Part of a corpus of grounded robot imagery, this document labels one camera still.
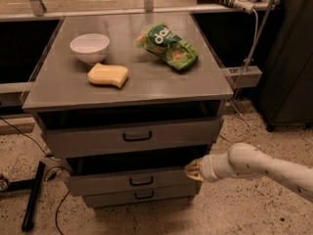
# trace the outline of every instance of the crumpled snack bag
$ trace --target crumpled snack bag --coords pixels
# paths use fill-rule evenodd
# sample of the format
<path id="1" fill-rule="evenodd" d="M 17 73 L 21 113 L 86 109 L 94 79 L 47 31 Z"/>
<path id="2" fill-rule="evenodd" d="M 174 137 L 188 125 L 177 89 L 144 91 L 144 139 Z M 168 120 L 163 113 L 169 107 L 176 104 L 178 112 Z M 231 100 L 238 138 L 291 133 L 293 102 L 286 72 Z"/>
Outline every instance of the crumpled snack bag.
<path id="1" fill-rule="evenodd" d="M 183 71 L 198 59 L 199 52 L 190 43 L 169 30 L 165 23 L 158 23 L 137 38 L 137 47 L 145 49 Z"/>

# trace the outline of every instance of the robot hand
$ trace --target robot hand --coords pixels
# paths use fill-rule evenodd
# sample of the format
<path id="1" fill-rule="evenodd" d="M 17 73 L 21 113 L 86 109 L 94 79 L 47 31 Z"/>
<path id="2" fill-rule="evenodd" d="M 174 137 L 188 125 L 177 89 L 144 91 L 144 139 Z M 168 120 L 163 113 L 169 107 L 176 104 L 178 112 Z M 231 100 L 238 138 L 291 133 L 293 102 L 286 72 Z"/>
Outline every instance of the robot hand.
<path id="1" fill-rule="evenodd" d="M 194 160 L 184 170 L 188 177 L 208 182 L 267 176 L 313 202 L 313 167 L 271 158 L 246 143 L 233 145 L 228 153 Z"/>

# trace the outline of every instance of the gray cabinet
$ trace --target gray cabinet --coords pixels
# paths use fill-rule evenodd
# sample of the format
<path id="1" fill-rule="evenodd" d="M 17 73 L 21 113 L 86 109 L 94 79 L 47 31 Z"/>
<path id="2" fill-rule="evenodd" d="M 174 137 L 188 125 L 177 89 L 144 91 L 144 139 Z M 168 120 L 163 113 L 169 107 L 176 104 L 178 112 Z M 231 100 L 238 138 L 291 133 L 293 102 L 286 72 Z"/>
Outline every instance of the gray cabinet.
<path id="1" fill-rule="evenodd" d="M 176 72 L 134 48 L 137 36 L 158 22 L 200 50 L 190 70 Z M 89 83 L 85 65 L 70 54 L 72 38 L 90 31 L 110 37 L 106 63 L 129 69 L 121 89 Z M 209 153 L 232 90 L 188 13 L 68 17 L 52 50 L 23 109 L 71 168 L 65 184 L 72 196 L 97 208 L 200 191 L 184 165 Z"/>
<path id="2" fill-rule="evenodd" d="M 279 124 L 313 122 L 313 0 L 281 1 L 284 21 L 256 96 L 269 130 Z"/>

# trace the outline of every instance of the gray table surface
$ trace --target gray table surface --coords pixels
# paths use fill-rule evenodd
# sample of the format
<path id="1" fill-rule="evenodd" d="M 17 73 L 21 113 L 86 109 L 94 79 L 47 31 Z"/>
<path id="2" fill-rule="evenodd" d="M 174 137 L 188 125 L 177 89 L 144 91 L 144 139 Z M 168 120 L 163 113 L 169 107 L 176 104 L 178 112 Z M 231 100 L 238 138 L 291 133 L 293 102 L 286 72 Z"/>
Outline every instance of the gray table surface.
<path id="1" fill-rule="evenodd" d="M 172 32 L 199 50 L 199 59 L 191 69 L 176 72 L 153 54 L 136 48 L 137 37 L 159 22 L 167 23 Z M 70 41 L 86 33 L 102 33 L 111 40 L 104 64 L 129 69 L 121 89 L 91 84 L 87 79 L 87 65 L 71 54 Z M 67 17 L 22 108 L 31 113 L 223 100 L 232 94 L 189 13 Z"/>

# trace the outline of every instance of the drawer handle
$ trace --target drawer handle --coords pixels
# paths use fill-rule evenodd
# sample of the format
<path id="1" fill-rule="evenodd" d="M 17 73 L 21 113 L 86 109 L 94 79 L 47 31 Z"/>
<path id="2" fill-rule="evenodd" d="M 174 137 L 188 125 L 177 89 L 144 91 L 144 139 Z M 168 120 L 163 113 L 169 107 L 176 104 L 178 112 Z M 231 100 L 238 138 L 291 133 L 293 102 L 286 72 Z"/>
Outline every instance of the drawer handle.
<path id="1" fill-rule="evenodd" d="M 142 197 L 139 197 L 139 196 L 137 195 L 137 192 L 135 192 L 135 198 L 136 198 L 136 200 L 146 200 L 146 199 L 153 198 L 154 196 L 155 196 L 155 192 L 154 192 L 154 191 L 152 191 L 150 195 L 148 195 L 148 196 L 142 196 Z"/>
<path id="2" fill-rule="evenodd" d="M 129 183 L 131 186 L 142 186 L 142 185 L 148 185 L 148 184 L 152 184 L 154 182 L 154 177 L 151 176 L 150 177 L 150 181 L 149 182 L 145 182 L 145 183 L 133 183 L 133 179 L 129 178 Z"/>
<path id="3" fill-rule="evenodd" d="M 137 142 L 137 141 L 145 141 L 145 140 L 149 140 L 153 137 L 153 133 L 151 131 L 149 131 L 148 136 L 147 137 L 139 137 L 139 138 L 128 138 L 126 136 L 126 133 L 123 133 L 123 139 L 126 142 Z"/>

